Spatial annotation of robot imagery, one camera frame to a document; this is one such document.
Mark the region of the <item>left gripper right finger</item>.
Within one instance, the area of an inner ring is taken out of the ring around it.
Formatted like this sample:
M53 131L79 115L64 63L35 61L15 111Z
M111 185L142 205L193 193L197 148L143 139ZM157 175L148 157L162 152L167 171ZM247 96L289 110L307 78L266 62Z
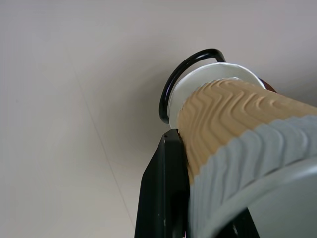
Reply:
M221 230L221 238L258 238L258 231L248 208Z

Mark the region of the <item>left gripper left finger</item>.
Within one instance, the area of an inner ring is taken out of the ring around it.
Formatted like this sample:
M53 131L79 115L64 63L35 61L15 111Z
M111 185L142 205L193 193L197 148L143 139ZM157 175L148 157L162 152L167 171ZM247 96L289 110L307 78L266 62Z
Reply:
M188 238L187 157L177 129L166 132L141 180L135 238Z

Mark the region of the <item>tan ribbed paper cup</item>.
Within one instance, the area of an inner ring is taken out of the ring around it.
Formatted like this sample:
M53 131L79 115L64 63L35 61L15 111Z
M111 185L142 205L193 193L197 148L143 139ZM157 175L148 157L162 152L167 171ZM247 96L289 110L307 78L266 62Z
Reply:
M187 98L199 87L222 79L242 80L261 88L264 84L247 68L231 63L212 63L201 66L183 77L171 93L168 100L167 115L170 128L176 129L178 113Z
M178 114L193 238L213 238L251 204L282 195L287 215L317 182L317 107L223 79L194 91Z

